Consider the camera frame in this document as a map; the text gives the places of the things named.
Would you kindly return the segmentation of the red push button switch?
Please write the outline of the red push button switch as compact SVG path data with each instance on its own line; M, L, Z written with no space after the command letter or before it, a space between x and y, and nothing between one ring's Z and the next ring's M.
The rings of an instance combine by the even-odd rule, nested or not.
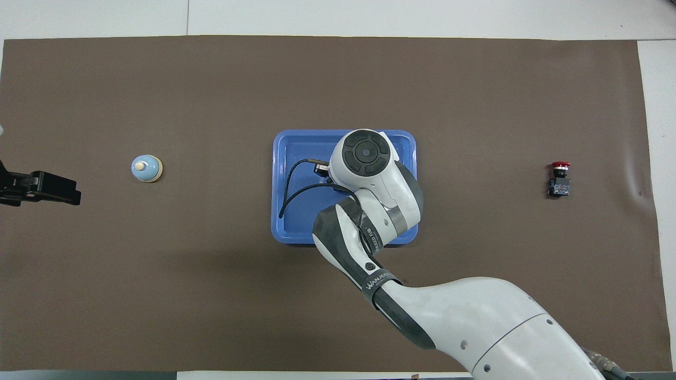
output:
M570 179L568 178L570 166L571 163L568 161L553 161L551 163L553 178L548 182L548 196L563 197L570 195Z

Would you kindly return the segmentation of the light blue call bell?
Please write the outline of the light blue call bell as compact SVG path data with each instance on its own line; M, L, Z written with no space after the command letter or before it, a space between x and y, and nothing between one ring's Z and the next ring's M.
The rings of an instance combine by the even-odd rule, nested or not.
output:
M154 155L144 154L133 159L130 166L132 175L143 183L153 183L161 177L164 165Z

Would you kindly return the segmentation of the brown table mat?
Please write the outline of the brown table mat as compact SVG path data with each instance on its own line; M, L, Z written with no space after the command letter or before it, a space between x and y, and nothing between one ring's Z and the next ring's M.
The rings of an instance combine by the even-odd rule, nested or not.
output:
M504 279L585 348L671 369L635 41L7 40L0 125L8 170L82 192L0 205L0 371L460 370L273 238L273 141L300 128L415 137L418 235L377 255L407 286Z

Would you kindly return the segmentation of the blue plastic tray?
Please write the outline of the blue plastic tray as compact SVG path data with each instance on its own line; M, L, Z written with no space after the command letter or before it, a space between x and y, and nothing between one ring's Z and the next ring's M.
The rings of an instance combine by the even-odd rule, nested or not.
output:
M312 226L316 215L347 197L347 193L330 187L308 190L287 206L283 218L278 217L284 202L285 185L289 185L288 195L292 195L300 188L326 182L313 172L314 166L309 162L297 166L287 182L292 166L302 159L329 161L336 144L347 133L347 130L285 130L278 133L273 142L271 231L280 243L313 245Z

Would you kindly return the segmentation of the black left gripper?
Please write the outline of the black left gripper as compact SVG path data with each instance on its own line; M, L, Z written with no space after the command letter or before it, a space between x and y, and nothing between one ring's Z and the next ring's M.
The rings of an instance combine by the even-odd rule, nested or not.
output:
M30 175L10 172L0 160L0 204L19 207L22 202L50 201L80 205L77 181L44 171Z

